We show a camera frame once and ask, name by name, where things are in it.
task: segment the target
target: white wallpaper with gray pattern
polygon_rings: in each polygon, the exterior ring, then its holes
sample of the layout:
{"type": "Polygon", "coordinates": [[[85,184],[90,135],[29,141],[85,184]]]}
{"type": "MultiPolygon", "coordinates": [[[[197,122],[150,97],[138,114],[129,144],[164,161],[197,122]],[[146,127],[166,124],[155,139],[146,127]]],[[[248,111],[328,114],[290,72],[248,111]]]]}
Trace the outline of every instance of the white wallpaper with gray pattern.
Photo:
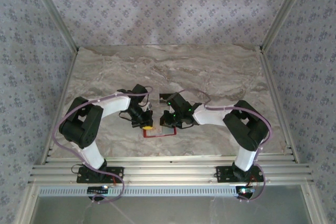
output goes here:
{"type": "Polygon", "coordinates": [[[336,223],[336,0],[297,0],[267,55],[300,159],[336,223]]]}
{"type": "Polygon", "coordinates": [[[13,222],[71,57],[41,0],[0,0],[0,223],[13,222]]]}
{"type": "Polygon", "coordinates": [[[77,46],[259,45],[283,0],[53,0],[77,46]]]}

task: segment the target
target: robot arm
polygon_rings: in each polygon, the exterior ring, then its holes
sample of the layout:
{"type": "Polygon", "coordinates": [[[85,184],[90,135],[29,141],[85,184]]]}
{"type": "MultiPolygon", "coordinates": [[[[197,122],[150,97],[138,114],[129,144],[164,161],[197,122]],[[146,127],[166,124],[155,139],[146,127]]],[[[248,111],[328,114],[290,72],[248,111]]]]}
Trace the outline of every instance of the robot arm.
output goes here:
{"type": "MultiPolygon", "coordinates": [[[[190,105],[179,93],[175,93],[170,97],[167,100],[170,111],[164,111],[160,124],[180,129],[183,129],[182,123],[226,126],[240,146],[233,163],[234,174],[239,179],[248,176],[248,171],[253,165],[259,144],[262,143],[268,133],[267,125],[257,116],[244,111],[220,110],[219,107],[205,107],[201,103],[190,105]]],[[[234,106],[258,113],[250,104],[243,100],[228,107],[234,106]]]]}
{"type": "MultiPolygon", "coordinates": [[[[142,94],[147,89],[137,84],[133,90],[118,90],[115,94],[142,94]]],[[[96,136],[101,119],[115,112],[125,112],[131,117],[132,127],[148,129],[153,126],[150,106],[141,107],[145,96],[119,96],[98,104],[90,104],[72,114],[59,127],[59,132],[68,140],[83,159],[95,169],[104,170],[106,161],[100,154],[96,145],[96,136]]],[[[77,106],[87,102],[83,97],[74,99],[68,113],[77,106]]]]}

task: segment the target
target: gray marble tabletop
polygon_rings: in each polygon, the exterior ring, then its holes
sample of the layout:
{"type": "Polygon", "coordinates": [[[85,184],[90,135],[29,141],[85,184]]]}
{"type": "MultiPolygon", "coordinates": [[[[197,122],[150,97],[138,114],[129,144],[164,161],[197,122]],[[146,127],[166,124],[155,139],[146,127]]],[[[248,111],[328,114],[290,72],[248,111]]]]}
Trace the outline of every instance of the gray marble tabletop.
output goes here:
{"type": "MultiPolygon", "coordinates": [[[[159,93],[185,88],[207,92],[211,105],[230,105],[246,100],[269,120],[274,136],[264,152],[282,153],[285,139],[254,47],[242,45],[112,46],[80,48],[70,78],[63,115],[74,98],[99,98],[137,83],[154,87],[150,95],[154,120],[162,113],[159,93]]],[[[205,102],[197,92],[184,92],[190,102],[205,102]]],[[[71,146],[62,135],[57,139],[71,146]]],[[[104,157],[236,155],[238,144],[225,127],[195,126],[176,136],[144,138],[142,130],[115,113],[104,118],[97,135],[104,157]]],[[[54,146],[52,157],[71,157],[54,146]]]]}

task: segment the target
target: yellow object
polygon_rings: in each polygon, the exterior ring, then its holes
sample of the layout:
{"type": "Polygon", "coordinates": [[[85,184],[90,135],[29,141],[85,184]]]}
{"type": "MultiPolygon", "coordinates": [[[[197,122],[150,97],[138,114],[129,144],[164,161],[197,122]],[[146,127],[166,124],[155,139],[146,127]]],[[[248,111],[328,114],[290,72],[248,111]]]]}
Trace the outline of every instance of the yellow object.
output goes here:
{"type": "Polygon", "coordinates": [[[145,127],[143,127],[143,129],[144,130],[151,130],[151,129],[153,129],[153,127],[152,126],[145,126],[145,127]]]}

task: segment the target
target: black bracket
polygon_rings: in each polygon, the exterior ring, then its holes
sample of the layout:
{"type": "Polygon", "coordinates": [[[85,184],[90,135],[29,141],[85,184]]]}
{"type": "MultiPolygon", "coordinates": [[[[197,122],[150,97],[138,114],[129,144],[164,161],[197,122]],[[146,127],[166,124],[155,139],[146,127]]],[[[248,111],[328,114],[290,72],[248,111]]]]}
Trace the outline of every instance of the black bracket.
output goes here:
{"type": "MultiPolygon", "coordinates": [[[[124,167],[106,167],[105,172],[117,174],[121,178],[124,177],[124,167]]],[[[90,170],[86,166],[82,166],[78,169],[77,183],[79,184],[112,184],[114,183],[114,181],[117,184],[121,183],[120,179],[109,175],[105,175],[101,178],[97,176],[96,172],[92,172],[92,170],[90,170]]]]}
{"type": "Polygon", "coordinates": [[[218,183],[249,183],[251,178],[254,179],[253,182],[264,182],[262,171],[258,166],[252,166],[247,173],[245,178],[238,178],[234,175],[234,168],[232,166],[217,166],[214,177],[217,178],[218,183]]]}

